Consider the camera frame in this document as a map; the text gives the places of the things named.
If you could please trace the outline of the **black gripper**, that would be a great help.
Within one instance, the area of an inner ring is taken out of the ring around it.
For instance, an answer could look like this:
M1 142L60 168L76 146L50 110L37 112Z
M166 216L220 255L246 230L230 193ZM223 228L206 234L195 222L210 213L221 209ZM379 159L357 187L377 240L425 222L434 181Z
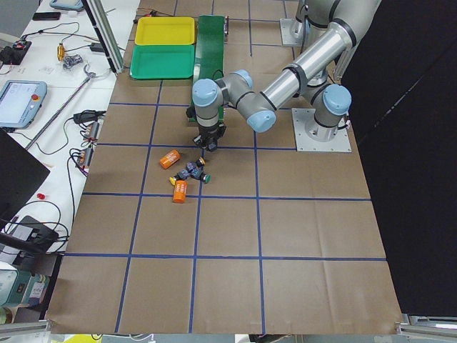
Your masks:
M218 144L218 140L225 134L226 125L219 121L218 116L210 119L210 124L203 124L204 120L197 116L194 106L190 106L186 110L186 115L198 124L199 134L194 137L194 143L197 147L206 147L211 141L216 141Z

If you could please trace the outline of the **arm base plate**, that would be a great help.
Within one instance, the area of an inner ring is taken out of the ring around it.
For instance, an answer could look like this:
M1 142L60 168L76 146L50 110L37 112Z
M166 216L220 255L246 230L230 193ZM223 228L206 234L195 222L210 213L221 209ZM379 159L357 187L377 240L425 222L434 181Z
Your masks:
M351 153L347 128L341 117L333 128L320 126L314 118L315 109L292 108L296 150L299 152Z
M303 24L296 19L280 19L281 41L283 46L299 46L303 38Z

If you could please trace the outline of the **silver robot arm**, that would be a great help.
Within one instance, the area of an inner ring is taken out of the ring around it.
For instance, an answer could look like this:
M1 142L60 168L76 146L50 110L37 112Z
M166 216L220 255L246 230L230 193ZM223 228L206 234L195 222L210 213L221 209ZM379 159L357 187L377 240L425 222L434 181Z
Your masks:
M379 1L300 1L296 22L301 24L305 47L301 54L262 91L253 91L251 75L244 69L211 80L199 79L192 87L193 105L199 133L194 144L214 151L226 127L219 121L219 108L230 104L258 133L276 122L276 110L289 99L302 96L313 105L313 118L306 122L307 135L319 142L330 141L342 127L351 93L344 86L328 82L327 66L336 61L339 71L351 58L369 30Z

